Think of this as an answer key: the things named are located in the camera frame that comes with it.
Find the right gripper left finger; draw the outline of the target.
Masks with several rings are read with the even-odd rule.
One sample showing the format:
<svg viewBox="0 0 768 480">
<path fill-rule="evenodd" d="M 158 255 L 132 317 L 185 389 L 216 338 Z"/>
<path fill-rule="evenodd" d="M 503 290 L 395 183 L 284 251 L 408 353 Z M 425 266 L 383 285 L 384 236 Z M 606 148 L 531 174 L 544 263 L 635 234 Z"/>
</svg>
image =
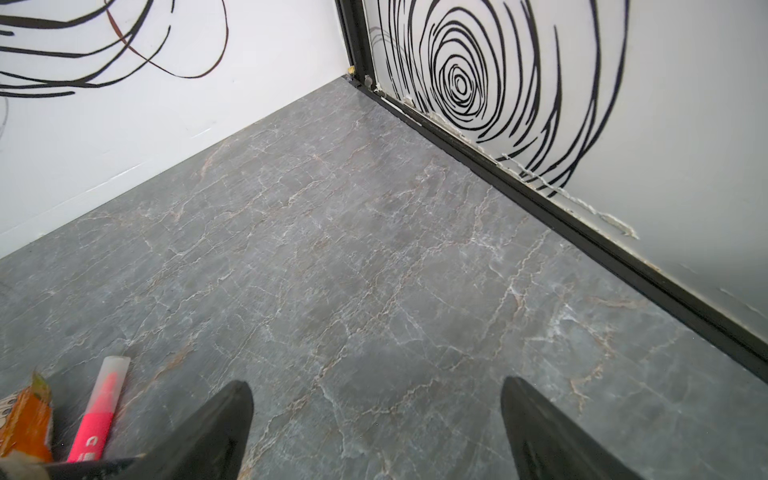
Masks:
<svg viewBox="0 0 768 480">
<path fill-rule="evenodd" d="M 254 415 L 247 382 L 226 384 L 149 453 L 134 458 L 48 464 L 46 479 L 236 479 Z"/>
</svg>

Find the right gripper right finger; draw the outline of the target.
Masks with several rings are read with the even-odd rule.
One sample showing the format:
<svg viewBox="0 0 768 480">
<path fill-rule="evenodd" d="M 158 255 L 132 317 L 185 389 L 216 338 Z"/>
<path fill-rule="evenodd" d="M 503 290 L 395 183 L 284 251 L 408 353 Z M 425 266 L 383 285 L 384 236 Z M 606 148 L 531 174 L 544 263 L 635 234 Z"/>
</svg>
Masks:
<svg viewBox="0 0 768 480">
<path fill-rule="evenodd" d="M 637 479 L 529 382 L 509 376 L 501 414 L 521 479 Z"/>
</svg>

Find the orange snack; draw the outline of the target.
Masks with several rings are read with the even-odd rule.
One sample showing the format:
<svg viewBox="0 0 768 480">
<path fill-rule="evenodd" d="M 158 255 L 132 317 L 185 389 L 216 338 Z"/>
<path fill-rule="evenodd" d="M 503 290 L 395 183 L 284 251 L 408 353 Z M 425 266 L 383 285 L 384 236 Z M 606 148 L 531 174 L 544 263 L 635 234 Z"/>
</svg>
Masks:
<svg viewBox="0 0 768 480">
<path fill-rule="evenodd" d="M 1 399 L 1 457 L 51 463 L 53 411 L 52 389 L 34 371 L 28 386 Z"/>
</svg>

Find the pink marker pen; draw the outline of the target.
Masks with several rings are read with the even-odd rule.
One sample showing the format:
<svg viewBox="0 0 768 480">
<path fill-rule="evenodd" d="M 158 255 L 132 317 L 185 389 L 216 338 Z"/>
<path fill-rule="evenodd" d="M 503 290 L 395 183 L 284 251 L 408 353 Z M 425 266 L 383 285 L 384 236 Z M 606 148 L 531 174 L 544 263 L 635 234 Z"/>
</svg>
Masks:
<svg viewBox="0 0 768 480">
<path fill-rule="evenodd" d="M 131 359 L 106 357 L 80 422 L 67 463 L 102 458 Z"/>
</svg>

